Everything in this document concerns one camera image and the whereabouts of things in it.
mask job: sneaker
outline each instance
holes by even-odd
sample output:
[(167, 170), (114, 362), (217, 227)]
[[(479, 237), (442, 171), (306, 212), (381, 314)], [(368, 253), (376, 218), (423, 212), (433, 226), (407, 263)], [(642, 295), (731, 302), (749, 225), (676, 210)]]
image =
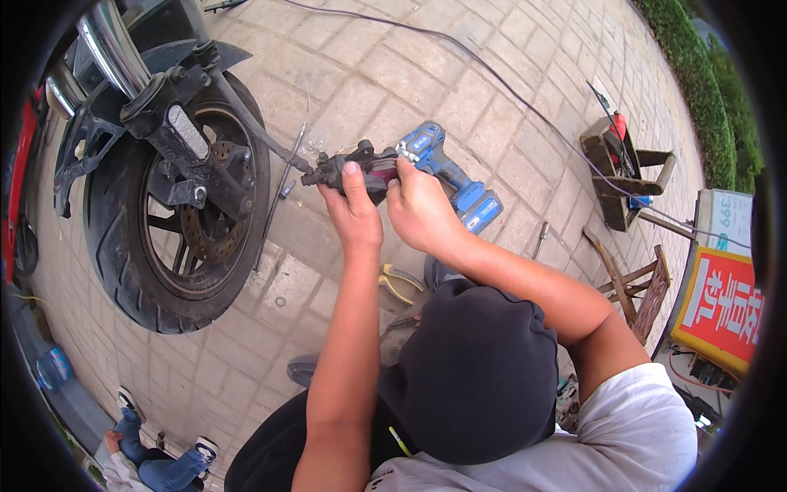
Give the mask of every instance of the sneaker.
[(314, 371), (317, 369), (317, 359), (319, 358), (320, 356), (316, 353), (293, 357), (287, 363), (287, 377), (293, 383), (300, 384), (304, 388), (310, 387)]
[(194, 448), (202, 455), (202, 463), (208, 466), (219, 455), (219, 445), (201, 435), (197, 437), (197, 443), (194, 444)]
[(139, 411), (136, 400), (131, 396), (131, 392), (122, 386), (117, 388), (117, 406), (136, 413), (142, 423), (145, 423), (145, 417), (142, 412)]
[(437, 258), (428, 254), (423, 262), (423, 280), (427, 284), (427, 289), (434, 292), (444, 283), (454, 279), (467, 278), (456, 270), (440, 263)]

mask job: cordless drill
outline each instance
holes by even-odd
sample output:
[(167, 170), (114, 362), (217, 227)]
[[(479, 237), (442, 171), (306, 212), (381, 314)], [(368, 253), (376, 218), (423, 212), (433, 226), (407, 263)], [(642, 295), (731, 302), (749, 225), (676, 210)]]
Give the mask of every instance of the cordless drill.
[(433, 121), (425, 121), (407, 134), (397, 146), (417, 169), (437, 176), (456, 188), (449, 199), (456, 216), (468, 231), (481, 234), (503, 212), (503, 204), (492, 190), (485, 190), (484, 183), (473, 181), (454, 161), (443, 153), (445, 130)]

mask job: man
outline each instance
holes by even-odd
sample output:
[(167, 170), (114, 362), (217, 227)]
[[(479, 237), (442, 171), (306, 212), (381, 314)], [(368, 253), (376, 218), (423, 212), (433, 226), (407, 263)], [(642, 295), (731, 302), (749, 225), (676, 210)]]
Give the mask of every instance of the man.
[[(348, 162), (346, 198), (320, 188), (344, 274), (310, 388), (243, 446), (226, 489), (676, 485), (696, 459), (691, 413), (615, 308), (591, 286), (467, 232), (433, 176), (405, 159), (397, 174), (393, 229), (438, 260), (425, 272), (437, 290), (421, 327), (378, 380), (382, 225)], [(558, 342), (579, 378), (577, 435), (554, 424)]]
[(104, 443), (109, 460), (104, 464), (104, 480), (109, 492), (197, 492), (192, 482), (208, 469), (219, 446), (202, 436), (194, 447), (177, 460), (158, 449), (147, 449), (139, 441), (144, 415), (131, 392), (117, 389), (117, 405), (122, 417), (113, 429), (107, 429)]

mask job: brake disc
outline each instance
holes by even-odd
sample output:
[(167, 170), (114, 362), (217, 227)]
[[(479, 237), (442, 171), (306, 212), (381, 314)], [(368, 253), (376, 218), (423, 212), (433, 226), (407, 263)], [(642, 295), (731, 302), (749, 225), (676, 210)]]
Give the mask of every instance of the brake disc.
[[(233, 142), (218, 140), (211, 145), (211, 152), (221, 165), (225, 165), (234, 147)], [(243, 174), (249, 174), (248, 161), (243, 163)], [(181, 205), (180, 224), (183, 239), (198, 260), (205, 263), (223, 263), (238, 248), (249, 226), (251, 215), (243, 222), (234, 222), (222, 213), (211, 213), (209, 207), (212, 205), (209, 201), (210, 195), (202, 210), (193, 205)]]

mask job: yellow-handled pliers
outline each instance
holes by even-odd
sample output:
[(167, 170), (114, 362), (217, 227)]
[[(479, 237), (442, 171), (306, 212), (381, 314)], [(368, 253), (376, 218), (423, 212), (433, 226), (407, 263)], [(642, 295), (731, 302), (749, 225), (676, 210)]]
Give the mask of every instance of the yellow-handled pliers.
[(380, 266), (380, 278), (379, 278), (379, 285), (385, 286), (385, 288), (393, 294), (397, 299), (404, 302), (406, 305), (412, 305), (412, 301), (407, 299), (402, 294), (399, 294), (397, 290), (391, 285), (390, 277), (394, 277), (397, 279), (402, 279), (407, 283), (412, 284), (416, 289), (423, 292), (426, 287), (423, 286), (418, 279), (407, 272), (403, 272), (401, 270), (397, 270), (391, 263), (385, 263), (384, 265)]

